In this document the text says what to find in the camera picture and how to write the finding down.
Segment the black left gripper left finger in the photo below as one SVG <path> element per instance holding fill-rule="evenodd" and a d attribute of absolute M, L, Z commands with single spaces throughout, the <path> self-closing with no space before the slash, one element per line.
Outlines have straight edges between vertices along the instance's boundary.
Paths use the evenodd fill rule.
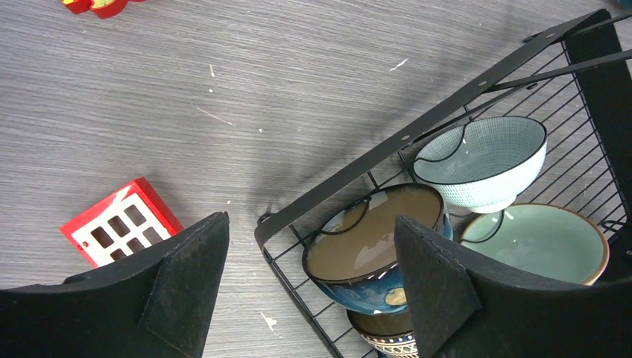
<path fill-rule="evenodd" d="M 200 357 L 227 251 L 216 212 L 55 285 L 1 291 L 3 357 Z"/>

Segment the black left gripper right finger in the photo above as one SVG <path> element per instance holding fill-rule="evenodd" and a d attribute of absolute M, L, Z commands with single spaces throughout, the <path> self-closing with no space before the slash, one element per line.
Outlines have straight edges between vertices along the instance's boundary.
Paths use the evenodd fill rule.
<path fill-rule="evenodd" d="M 394 243 L 421 357 L 629 357 L 631 280 L 567 283 L 505 265 L 408 216 Z"/>

